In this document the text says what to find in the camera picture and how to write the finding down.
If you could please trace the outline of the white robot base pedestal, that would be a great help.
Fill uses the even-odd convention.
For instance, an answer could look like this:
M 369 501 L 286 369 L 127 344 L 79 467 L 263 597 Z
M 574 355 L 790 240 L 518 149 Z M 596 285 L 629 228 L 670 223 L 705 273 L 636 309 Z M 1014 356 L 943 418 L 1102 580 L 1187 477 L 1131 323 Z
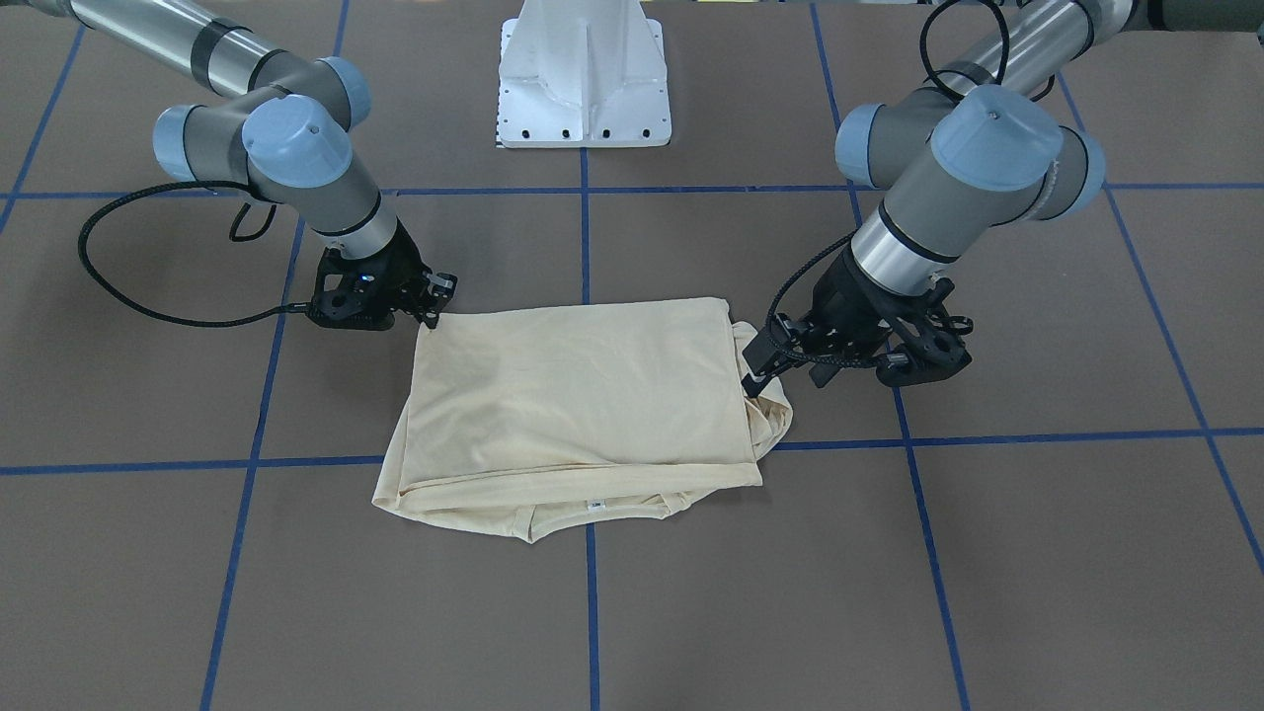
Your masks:
M 640 1 L 525 1 L 501 25 L 498 75 L 498 147 L 672 140 L 664 27 Z

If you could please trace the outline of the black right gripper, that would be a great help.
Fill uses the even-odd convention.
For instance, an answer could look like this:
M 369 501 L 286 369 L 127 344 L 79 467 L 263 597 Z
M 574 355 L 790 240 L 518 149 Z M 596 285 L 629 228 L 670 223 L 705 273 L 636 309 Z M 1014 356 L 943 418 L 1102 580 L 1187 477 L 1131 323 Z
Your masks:
M 434 330 L 458 283 L 456 275 L 430 269 L 415 238 L 397 221 L 375 256 L 348 261 L 335 249 L 322 252 L 305 315 L 327 329 L 388 330 L 403 312 Z

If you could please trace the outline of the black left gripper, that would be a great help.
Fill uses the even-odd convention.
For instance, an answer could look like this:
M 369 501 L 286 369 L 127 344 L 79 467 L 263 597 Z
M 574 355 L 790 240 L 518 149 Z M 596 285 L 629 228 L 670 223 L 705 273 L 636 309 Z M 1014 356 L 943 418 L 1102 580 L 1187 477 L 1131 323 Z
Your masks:
M 811 305 L 799 319 L 781 312 L 782 297 L 817 262 L 832 257 L 817 280 Z M 772 299 L 763 325 L 742 356 L 750 373 L 742 378 L 753 399 L 786 369 L 808 367 L 818 388 L 842 369 L 872 369 L 890 388 L 948 380 L 975 361 L 964 337 L 975 321 L 948 314 L 949 278 L 935 280 L 916 296 L 894 295 L 860 269 L 847 247 L 829 247 L 796 269 Z

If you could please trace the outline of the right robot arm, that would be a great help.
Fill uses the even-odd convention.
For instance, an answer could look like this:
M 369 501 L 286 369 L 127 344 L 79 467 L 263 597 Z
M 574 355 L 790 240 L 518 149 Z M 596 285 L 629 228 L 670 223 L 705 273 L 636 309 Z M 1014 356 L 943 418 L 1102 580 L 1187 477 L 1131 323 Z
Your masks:
M 92 264 L 99 221 L 137 199 L 202 189 L 238 194 L 245 206 L 293 207 L 324 243 L 313 294 L 276 315 L 301 312 L 319 326 L 387 330 L 397 314 L 434 329 L 459 280 L 430 269 L 375 180 L 356 157 L 351 130 L 372 109 L 348 59 L 305 59 L 248 27 L 191 1 L 35 1 L 32 8 L 158 59 L 222 99 L 217 108 L 169 108 L 152 148 L 169 182 L 99 207 L 78 234 L 78 261 L 126 307 L 164 315 L 123 295 Z

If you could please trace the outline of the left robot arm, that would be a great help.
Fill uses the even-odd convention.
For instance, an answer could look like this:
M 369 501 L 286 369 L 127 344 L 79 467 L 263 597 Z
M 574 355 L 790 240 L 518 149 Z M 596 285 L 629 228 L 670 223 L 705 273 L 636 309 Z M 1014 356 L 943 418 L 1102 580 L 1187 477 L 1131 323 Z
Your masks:
M 841 369 L 873 369 L 892 388 L 959 373 L 975 324 L 945 307 L 949 267 L 990 229 L 1060 219 L 1100 194 L 1100 144 L 1049 116 L 1036 89 L 1122 32 L 1138 3 L 1029 1 L 1011 19 L 991 11 L 994 35 L 943 66 L 923 53 L 927 76 L 913 94 L 841 121 L 836 166 L 882 199 L 822 250 L 828 266 L 803 316 L 770 305 L 744 347 L 747 396 L 798 367 L 818 387 Z

